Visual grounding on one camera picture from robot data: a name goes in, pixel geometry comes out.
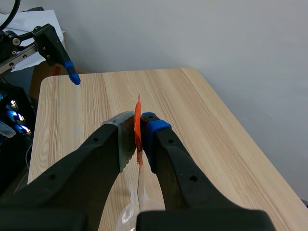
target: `transparent plastic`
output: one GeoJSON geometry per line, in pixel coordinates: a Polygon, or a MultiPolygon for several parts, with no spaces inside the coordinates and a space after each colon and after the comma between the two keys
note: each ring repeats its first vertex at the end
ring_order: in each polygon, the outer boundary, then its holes
{"type": "MultiPolygon", "coordinates": [[[[133,188],[132,185],[128,186],[130,192],[130,203],[122,210],[120,216],[117,220],[115,230],[116,231],[135,231],[136,230],[136,220],[139,214],[139,204],[137,190],[133,188]]],[[[149,199],[144,188],[143,196],[143,209],[142,211],[149,210],[165,210],[165,205],[149,199]]]]}
{"type": "Polygon", "coordinates": [[[7,138],[11,138],[16,134],[16,132],[10,126],[0,121],[0,134],[7,138]]]}

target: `orange paper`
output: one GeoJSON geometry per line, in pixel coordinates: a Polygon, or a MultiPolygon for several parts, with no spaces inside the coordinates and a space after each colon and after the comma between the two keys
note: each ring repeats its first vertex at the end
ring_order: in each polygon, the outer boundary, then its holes
{"type": "Polygon", "coordinates": [[[134,115],[135,145],[137,147],[137,163],[139,164],[139,172],[140,172],[141,166],[143,164],[140,118],[141,118],[141,103],[140,103],[140,94],[139,94],[138,95],[138,102],[137,102],[136,107],[135,107],[135,115],[134,115]]]}

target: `light wood tabletop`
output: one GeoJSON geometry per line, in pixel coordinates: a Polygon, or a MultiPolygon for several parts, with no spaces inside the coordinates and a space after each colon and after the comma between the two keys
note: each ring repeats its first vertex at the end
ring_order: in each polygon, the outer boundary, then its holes
{"type": "MultiPolygon", "coordinates": [[[[141,111],[154,112],[172,125],[196,164],[228,199],[265,210],[278,231],[308,230],[308,209],[196,70],[80,78],[79,86],[67,76],[49,77],[41,84],[29,182],[77,149],[103,121],[133,111],[140,93],[141,111]]],[[[163,202],[158,180],[144,159],[147,194],[163,202]]],[[[136,189],[137,179],[133,156],[109,193],[100,230],[116,230],[119,214],[130,201],[128,186],[136,189]]]]}

